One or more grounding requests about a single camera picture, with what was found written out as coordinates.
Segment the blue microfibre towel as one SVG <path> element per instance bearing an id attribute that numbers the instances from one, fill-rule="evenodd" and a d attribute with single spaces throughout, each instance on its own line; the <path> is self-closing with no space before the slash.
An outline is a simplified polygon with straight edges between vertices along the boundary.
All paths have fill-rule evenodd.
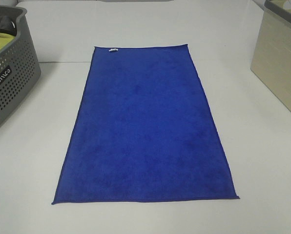
<path id="1" fill-rule="evenodd" d="M 236 199 L 188 46 L 96 47 L 53 203 Z"/>

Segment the white towel label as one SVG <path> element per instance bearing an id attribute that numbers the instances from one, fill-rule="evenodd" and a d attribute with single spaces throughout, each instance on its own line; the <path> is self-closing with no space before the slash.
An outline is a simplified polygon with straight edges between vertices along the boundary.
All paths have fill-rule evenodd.
<path id="1" fill-rule="evenodd" d="M 108 51 L 109 52 L 117 52 L 118 51 L 118 48 L 110 48 Z"/>

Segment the grey perforated laundry basket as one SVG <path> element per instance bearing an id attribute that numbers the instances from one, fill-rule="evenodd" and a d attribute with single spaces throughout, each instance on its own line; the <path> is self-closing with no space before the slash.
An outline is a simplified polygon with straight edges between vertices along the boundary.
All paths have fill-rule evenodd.
<path id="1" fill-rule="evenodd" d="M 27 10 L 0 5 L 0 33 L 15 36 L 0 56 L 0 126 L 16 110 L 41 76 L 26 20 Z"/>

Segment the beige storage bin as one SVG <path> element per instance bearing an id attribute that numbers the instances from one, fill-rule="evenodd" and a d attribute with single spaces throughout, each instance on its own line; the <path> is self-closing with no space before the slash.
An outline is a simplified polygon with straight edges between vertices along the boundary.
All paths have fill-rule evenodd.
<path id="1" fill-rule="evenodd" d="M 267 85 L 291 85 L 291 0 L 266 0 L 251 70 Z"/>

